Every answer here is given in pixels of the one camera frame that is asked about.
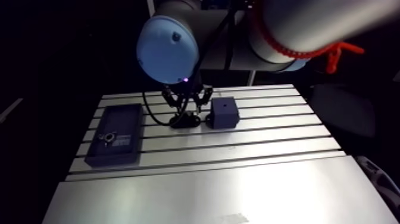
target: aluminum profile table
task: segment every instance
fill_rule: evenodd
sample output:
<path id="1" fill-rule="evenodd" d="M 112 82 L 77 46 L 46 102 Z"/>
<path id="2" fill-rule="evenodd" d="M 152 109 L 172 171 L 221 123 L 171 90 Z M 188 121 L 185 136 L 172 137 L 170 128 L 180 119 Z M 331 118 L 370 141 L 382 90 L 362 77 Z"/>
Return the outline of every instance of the aluminum profile table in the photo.
<path id="1" fill-rule="evenodd" d="M 174 109 L 159 92 L 147 96 L 166 122 Z M 92 168 L 84 159 L 104 107 L 142 103 L 140 94 L 104 95 L 43 222 L 397 223 L 292 85 L 217 88 L 213 97 L 235 97 L 236 129 L 174 130 L 144 109 L 137 163 Z"/>

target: cable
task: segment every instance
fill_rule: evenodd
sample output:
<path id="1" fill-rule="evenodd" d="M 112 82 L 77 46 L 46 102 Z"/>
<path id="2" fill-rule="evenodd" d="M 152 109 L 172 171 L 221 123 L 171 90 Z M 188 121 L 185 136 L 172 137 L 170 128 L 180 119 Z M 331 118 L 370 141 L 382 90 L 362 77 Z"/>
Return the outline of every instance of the cable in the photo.
<path id="1" fill-rule="evenodd" d="M 237 2 L 235 0 L 231 1 L 231 6 L 229 11 L 237 10 Z M 229 18 L 228 23 L 228 44 L 226 46 L 226 56 L 225 56 L 225 65 L 224 70 L 228 71 L 230 67 L 230 63 L 232 62 L 233 56 L 233 44 L 235 42 L 235 15 Z"/>
<path id="2" fill-rule="evenodd" d="M 164 123 L 161 122 L 160 120 L 158 120 L 153 112 L 150 110 L 149 104 L 147 103 L 147 99 L 146 99 L 146 94 L 145 92 L 142 92 L 142 97 L 143 97 L 143 101 L 145 103 L 145 107 L 147 109 L 147 112 L 149 113 L 149 115 L 151 116 L 151 118 L 158 124 L 158 125 L 162 125 L 162 126 L 174 126 L 175 124 L 177 124 L 180 119 L 183 117 L 183 115 L 186 112 L 186 107 L 188 106 L 188 102 L 189 102 L 189 98 L 190 98 L 190 93 L 193 91 L 194 87 L 195 87 L 195 80 L 197 78 L 198 75 L 198 71 L 200 69 L 201 63 L 203 61 L 203 59 L 205 58 L 205 54 L 207 53 L 208 49 L 211 47 L 211 45 L 214 43 L 214 41 L 217 39 L 218 35 L 222 32 L 222 30 L 225 28 L 226 24 L 230 21 L 230 19 L 233 17 L 235 19 L 235 14 L 236 14 L 237 9 L 234 10 L 229 10 L 228 14 L 225 16 L 225 18 L 222 20 L 222 22 L 218 25 L 218 27 L 215 29 L 215 31 L 213 31 L 209 37 L 206 39 L 205 43 L 204 43 L 204 47 L 202 52 L 200 53 L 199 56 L 199 60 L 197 61 L 197 63 L 195 64 L 194 68 L 193 68 L 193 72 L 192 72 L 192 78 L 189 79 L 189 82 L 191 83 L 191 87 L 189 89 L 189 92 L 186 94 L 185 96 L 185 101 L 183 102 L 183 106 L 182 109 L 180 110 L 179 116 L 178 118 L 175 120 L 174 123 Z"/>

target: sticker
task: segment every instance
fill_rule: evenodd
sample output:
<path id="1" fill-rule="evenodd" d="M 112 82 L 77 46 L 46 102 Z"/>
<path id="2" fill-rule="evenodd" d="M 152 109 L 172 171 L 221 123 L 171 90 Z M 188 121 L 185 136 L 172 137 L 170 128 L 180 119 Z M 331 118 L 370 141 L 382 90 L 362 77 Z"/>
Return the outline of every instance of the sticker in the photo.
<path id="1" fill-rule="evenodd" d="M 117 135 L 117 138 L 112 142 L 112 147 L 125 146 L 130 144 L 130 135 Z"/>

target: small metal part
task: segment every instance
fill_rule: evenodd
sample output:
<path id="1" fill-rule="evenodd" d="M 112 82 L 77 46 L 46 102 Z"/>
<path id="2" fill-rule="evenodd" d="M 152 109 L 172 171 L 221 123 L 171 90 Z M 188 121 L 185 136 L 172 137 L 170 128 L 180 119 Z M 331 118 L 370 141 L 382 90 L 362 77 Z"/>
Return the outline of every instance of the small metal part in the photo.
<path id="1" fill-rule="evenodd" d="M 107 147 L 109 143 L 112 143 L 115 140 L 117 132 L 110 132 L 105 135 L 99 134 L 98 139 L 104 141 L 104 146 Z"/>

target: aluminum table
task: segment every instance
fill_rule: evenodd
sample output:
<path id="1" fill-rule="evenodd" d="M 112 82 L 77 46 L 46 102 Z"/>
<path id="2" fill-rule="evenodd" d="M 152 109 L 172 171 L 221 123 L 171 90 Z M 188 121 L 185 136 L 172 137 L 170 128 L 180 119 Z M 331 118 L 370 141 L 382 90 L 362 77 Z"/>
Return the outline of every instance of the aluminum table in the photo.
<path id="1" fill-rule="evenodd" d="M 235 97 L 236 129 L 170 129 L 144 109 L 137 163 L 92 168 L 84 159 L 104 107 L 143 103 L 140 94 L 104 95 L 43 222 L 397 223 L 292 85 L 214 91 Z M 147 96 L 166 122 L 174 109 L 159 92 Z"/>

